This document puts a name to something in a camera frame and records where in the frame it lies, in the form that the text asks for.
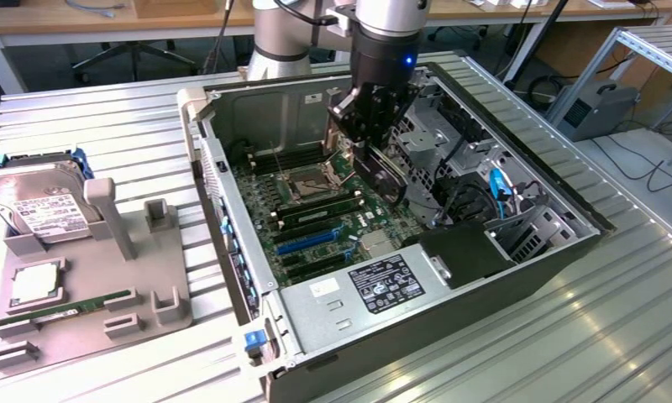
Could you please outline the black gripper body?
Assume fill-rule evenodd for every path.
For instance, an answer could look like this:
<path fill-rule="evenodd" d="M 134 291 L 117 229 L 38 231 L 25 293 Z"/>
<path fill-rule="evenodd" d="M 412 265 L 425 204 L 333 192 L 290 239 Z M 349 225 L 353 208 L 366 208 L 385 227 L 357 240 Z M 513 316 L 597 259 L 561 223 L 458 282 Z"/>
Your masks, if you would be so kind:
<path fill-rule="evenodd" d="M 386 36 L 357 25 L 353 29 L 350 52 L 353 87 L 405 87 L 416 67 L 417 46 L 418 32 L 405 36 Z"/>

